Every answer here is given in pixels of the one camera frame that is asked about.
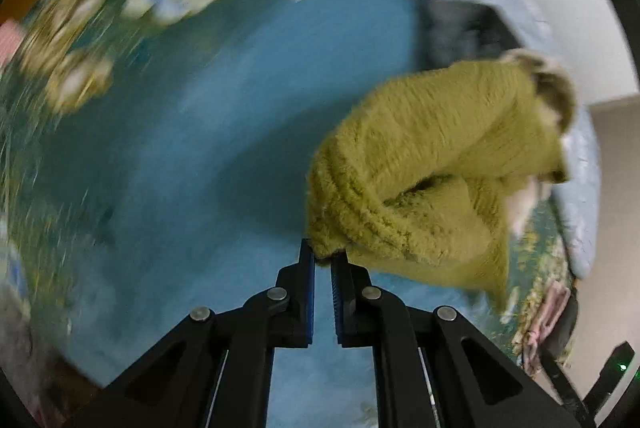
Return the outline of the olive green knitted sweater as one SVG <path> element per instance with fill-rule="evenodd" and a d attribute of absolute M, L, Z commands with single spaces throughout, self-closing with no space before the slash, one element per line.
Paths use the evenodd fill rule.
<path fill-rule="evenodd" d="M 508 300 L 506 199 L 530 176 L 568 178 L 533 81 L 499 60 L 461 61 L 380 84 L 322 141 L 307 234 L 321 259 Z"/>

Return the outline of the pink folded garment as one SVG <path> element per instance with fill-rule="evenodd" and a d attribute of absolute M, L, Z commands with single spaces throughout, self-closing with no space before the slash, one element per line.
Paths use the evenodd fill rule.
<path fill-rule="evenodd" d="M 569 301 L 570 289 L 558 281 L 552 281 L 523 338 L 522 367 L 529 377 L 541 370 L 539 352 L 542 343 L 553 332 Z"/>

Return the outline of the teal floral bed blanket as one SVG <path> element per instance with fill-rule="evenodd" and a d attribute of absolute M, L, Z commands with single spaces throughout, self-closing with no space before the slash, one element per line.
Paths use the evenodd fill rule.
<path fill-rule="evenodd" d="M 22 345 L 38 356 L 39 339 L 52 344 L 44 396 L 66 426 L 193 309 L 242 307 L 306 243 L 312 341 L 274 352 L 263 427 L 382 427 L 371 349 L 337 341 L 338 252 L 321 259 L 309 243 L 308 176 L 369 93 L 428 71 L 420 9 L 40 1 L 1 78 L 1 210 L 32 303 Z M 409 307 L 456 309 L 520 367 L 495 337 L 513 245 L 502 311 L 484 292 L 365 269 Z"/>

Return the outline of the beige cartoon print garment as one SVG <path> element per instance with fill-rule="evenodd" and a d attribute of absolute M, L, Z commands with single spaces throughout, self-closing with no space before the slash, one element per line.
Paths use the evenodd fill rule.
<path fill-rule="evenodd" d="M 564 139 L 574 120 L 576 96 L 574 84 L 560 62 L 529 49 L 506 51 L 499 61 L 524 70 L 536 89 L 538 117 Z M 513 237 L 520 238 L 524 234 L 537 205 L 550 197 L 552 185 L 542 177 L 530 176 L 526 185 L 506 199 L 506 222 Z"/>

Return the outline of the dark grey folded garment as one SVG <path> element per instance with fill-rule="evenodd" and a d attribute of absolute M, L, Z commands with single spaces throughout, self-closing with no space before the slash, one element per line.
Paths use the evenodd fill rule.
<path fill-rule="evenodd" d="M 490 6 L 430 0 L 420 9 L 419 55 L 424 70 L 466 60 L 491 60 L 521 47 Z"/>

